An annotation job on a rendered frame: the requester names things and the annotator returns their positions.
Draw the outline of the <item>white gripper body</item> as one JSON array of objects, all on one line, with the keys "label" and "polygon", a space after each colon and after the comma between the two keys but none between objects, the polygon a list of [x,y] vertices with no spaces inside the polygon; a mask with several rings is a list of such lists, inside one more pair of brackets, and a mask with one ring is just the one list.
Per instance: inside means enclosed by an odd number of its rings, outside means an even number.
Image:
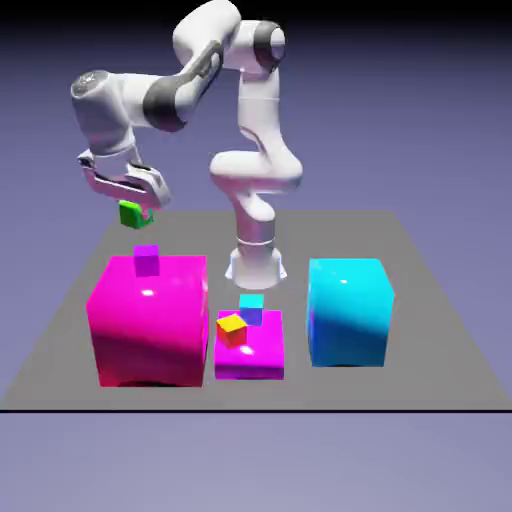
[{"label": "white gripper body", "polygon": [[143,209],[162,209],[171,200],[164,178],[152,167],[127,162],[124,174],[108,178],[99,174],[91,161],[82,160],[81,164],[89,186],[98,194],[133,202]]}]

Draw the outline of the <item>small green cube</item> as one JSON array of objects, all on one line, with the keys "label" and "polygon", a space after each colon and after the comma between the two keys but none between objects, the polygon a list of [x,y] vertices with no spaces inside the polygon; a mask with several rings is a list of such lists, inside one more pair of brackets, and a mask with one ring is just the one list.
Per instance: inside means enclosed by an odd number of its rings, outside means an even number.
[{"label": "small green cube", "polygon": [[120,200],[119,217],[120,223],[132,229],[143,229],[151,223],[144,223],[142,218],[142,207],[134,202]]}]

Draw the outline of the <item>small purple cube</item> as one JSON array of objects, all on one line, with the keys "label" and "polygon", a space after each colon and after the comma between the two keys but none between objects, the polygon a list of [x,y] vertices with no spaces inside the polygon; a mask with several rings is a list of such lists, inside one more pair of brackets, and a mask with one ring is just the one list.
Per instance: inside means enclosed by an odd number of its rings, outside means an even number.
[{"label": "small purple cube", "polygon": [[157,244],[136,245],[133,250],[137,277],[154,277],[160,273],[159,246]]}]

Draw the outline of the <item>small cyan cube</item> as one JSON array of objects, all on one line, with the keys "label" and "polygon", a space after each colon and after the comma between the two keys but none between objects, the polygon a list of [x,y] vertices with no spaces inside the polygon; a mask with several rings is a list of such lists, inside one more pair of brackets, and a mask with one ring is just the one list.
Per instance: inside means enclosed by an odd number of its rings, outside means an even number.
[{"label": "small cyan cube", "polygon": [[239,298],[239,315],[248,324],[260,326],[263,322],[264,295],[241,294]]}]

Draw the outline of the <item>small yellow cube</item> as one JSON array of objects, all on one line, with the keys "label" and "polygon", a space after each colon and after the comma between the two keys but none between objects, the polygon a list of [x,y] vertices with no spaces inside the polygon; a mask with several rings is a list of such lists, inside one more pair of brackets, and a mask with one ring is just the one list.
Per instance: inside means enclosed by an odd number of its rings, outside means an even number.
[{"label": "small yellow cube", "polygon": [[226,348],[233,349],[246,344],[248,324],[233,313],[216,320],[217,340]]}]

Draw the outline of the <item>large pink box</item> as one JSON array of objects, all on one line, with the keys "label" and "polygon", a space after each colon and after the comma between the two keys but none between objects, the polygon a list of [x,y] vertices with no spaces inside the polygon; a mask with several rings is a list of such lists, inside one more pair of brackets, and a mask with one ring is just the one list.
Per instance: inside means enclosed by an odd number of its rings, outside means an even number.
[{"label": "large pink box", "polygon": [[200,387],[209,336],[206,256],[166,255],[159,273],[136,274],[113,256],[86,311],[102,387],[157,383]]}]

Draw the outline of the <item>large magenta box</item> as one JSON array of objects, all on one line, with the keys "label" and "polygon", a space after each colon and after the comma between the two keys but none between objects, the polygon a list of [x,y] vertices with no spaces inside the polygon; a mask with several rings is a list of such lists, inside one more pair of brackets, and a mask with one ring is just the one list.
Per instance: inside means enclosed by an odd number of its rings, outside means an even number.
[{"label": "large magenta box", "polygon": [[[236,310],[220,310],[218,325]],[[245,344],[228,348],[220,326],[214,346],[214,375],[217,380],[283,380],[285,348],[283,319],[279,310],[264,310],[262,324],[247,325]]]}]

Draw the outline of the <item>large cyan box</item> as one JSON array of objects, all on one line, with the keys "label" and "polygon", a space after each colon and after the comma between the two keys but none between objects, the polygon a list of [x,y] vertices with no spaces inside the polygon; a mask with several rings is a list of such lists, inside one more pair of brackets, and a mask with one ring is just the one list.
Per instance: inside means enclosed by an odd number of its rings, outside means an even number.
[{"label": "large cyan box", "polygon": [[315,367],[382,367],[394,289],[376,258],[309,260],[306,332]]}]

